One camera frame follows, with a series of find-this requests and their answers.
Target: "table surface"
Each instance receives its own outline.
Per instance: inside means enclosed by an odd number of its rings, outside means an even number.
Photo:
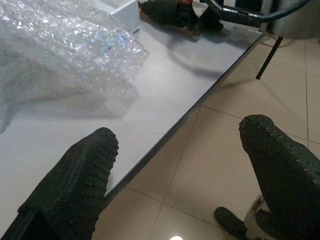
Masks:
[[[138,38],[150,56],[124,86],[130,97],[120,101],[118,115],[90,112],[95,102],[89,93],[20,107],[0,134],[0,236],[65,151],[100,127],[110,128],[119,141],[107,189],[121,189],[261,35],[254,28],[224,26],[223,32],[192,42],[142,23]]]

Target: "plastic packaging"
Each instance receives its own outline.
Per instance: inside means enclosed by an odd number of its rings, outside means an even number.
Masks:
[[[0,132],[11,103],[123,95],[148,55],[122,23],[81,0],[0,0],[0,33]]]

